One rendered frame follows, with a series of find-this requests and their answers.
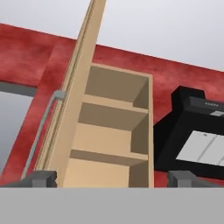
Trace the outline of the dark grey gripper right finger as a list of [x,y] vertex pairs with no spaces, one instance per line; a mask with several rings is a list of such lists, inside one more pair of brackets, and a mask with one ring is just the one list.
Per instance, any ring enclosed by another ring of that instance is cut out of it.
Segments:
[[221,187],[221,185],[212,183],[208,180],[203,180],[198,178],[190,171],[169,171],[167,173],[168,178],[168,187],[190,187],[190,188],[217,188]]

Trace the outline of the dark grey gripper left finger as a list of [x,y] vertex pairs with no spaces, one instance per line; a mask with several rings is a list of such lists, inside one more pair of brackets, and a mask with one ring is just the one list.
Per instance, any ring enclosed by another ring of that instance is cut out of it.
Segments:
[[56,171],[33,171],[25,178],[21,178],[18,181],[10,182],[3,187],[14,187],[14,188],[47,188],[56,187],[57,172]]

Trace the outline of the beige cabinet door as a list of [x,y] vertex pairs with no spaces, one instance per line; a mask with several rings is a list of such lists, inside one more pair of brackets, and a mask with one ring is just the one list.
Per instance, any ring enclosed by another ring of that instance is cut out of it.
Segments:
[[106,0],[90,1],[61,86],[65,98],[55,105],[35,164],[36,170],[56,171],[59,187],[63,186],[66,175],[105,4]]

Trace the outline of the black range hood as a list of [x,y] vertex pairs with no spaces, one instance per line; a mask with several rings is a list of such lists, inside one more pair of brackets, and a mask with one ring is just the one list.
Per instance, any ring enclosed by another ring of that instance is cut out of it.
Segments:
[[171,94],[171,107],[153,127],[155,169],[224,180],[224,102],[180,86]]

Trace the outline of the grey framed window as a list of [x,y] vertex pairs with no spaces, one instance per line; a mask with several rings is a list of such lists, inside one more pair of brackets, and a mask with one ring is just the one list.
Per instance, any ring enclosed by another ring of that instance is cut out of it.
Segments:
[[35,87],[0,81],[0,175],[35,95]]

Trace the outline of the beige open wall cabinet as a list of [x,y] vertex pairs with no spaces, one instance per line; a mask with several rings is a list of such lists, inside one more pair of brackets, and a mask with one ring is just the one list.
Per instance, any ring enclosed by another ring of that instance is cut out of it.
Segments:
[[94,63],[64,187],[153,187],[152,76]]

